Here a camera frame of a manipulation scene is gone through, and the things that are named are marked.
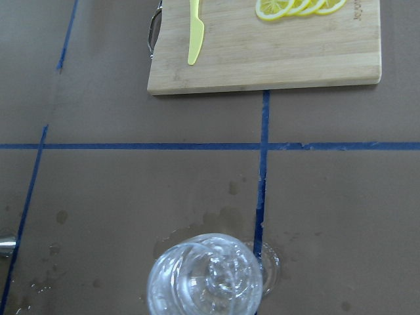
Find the steel cocktail jigger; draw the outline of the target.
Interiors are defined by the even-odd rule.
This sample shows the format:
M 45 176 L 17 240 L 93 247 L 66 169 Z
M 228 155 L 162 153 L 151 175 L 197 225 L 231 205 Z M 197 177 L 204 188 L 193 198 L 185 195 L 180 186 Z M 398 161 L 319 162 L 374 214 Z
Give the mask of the steel cocktail jigger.
M 0 236 L 0 256 L 10 257 L 16 247 L 16 236 L 13 234 L 1 234 Z

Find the clear wine glass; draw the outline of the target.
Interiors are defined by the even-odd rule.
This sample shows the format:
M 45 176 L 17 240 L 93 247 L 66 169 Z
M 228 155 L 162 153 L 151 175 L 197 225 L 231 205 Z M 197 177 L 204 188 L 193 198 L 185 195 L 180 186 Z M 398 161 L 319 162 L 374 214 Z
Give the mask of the clear wine glass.
M 267 243 L 227 234 L 201 234 L 160 255 L 148 276 L 150 314 L 257 314 L 280 275 L 281 260 Z

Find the bamboo cutting board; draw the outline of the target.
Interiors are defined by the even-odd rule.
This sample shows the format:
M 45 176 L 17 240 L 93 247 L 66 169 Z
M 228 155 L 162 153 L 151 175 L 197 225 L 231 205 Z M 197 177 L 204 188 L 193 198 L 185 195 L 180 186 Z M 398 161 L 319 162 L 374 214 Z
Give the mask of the bamboo cutting board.
M 371 85 L 381 79 L 378 1 L 330 15 L 260 20 L 254 1 L 201 1 L 205 29 L 187 63 L 188 1 L 164 1 L 147 90 L 152 95 Z

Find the yellow plastic knife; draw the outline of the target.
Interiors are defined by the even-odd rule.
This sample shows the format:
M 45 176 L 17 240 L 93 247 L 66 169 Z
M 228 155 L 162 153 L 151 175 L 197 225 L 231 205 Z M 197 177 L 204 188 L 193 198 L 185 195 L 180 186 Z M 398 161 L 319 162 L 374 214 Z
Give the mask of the yellow plastic knife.
M 200 55 L 205 25 L 200 19 L 200 1 L 190 0 L 190 38 L 187 63 L 193 66 Z

